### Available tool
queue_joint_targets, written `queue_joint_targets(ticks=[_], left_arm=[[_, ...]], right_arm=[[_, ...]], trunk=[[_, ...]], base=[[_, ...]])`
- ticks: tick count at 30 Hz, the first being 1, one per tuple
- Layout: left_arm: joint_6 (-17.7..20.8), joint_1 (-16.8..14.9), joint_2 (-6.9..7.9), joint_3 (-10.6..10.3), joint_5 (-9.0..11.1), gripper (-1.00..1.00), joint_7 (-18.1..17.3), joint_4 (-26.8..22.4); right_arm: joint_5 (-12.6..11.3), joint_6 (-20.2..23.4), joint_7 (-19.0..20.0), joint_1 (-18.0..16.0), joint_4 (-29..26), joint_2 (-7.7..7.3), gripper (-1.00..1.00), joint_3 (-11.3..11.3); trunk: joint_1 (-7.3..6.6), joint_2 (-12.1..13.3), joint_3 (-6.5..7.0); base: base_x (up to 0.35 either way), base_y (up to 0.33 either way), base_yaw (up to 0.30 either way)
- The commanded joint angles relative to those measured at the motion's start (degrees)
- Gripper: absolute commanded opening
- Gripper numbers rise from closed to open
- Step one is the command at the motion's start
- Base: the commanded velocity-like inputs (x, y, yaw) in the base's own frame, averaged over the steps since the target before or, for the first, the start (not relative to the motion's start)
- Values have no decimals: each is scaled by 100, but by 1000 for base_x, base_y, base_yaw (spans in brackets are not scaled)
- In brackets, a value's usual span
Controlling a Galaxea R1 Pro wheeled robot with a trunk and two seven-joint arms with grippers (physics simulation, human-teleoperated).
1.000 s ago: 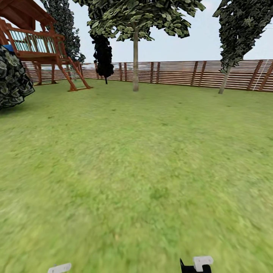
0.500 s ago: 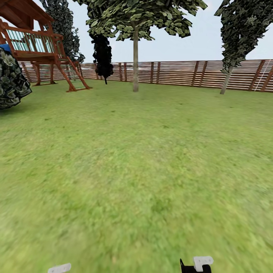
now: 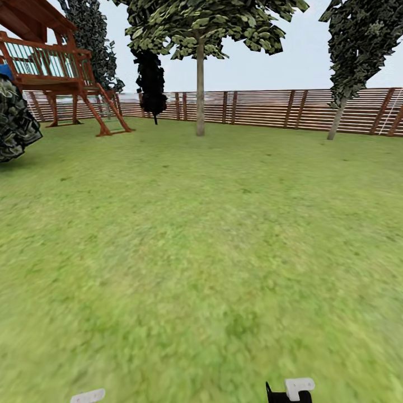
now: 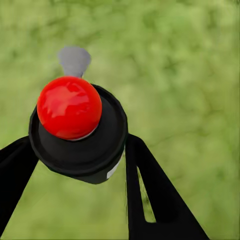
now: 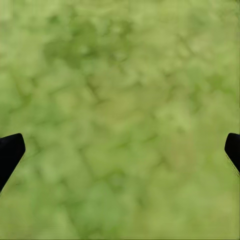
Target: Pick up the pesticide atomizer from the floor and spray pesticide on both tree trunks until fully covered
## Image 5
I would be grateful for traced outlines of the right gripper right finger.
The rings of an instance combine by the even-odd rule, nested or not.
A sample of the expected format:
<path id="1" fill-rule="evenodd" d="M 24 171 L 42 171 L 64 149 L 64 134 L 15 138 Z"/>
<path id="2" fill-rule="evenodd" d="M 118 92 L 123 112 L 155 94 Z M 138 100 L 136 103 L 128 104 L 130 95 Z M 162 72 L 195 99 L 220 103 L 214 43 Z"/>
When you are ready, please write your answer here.
<path id="1" fill-rule="evenodd" d="M 229 133 L 224 150 L 240 172 L 240 134 Z"/>

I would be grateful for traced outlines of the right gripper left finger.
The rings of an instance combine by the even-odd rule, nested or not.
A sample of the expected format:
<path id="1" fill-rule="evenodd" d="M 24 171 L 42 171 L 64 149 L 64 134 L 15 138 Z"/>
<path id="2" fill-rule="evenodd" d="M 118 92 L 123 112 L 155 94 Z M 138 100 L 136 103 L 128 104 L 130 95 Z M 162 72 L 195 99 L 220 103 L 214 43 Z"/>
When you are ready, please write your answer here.
<path id="1" fill-rule="evenodd" d="M 21 133 L 0 138 L 0 192 L 26 151 Z"/>

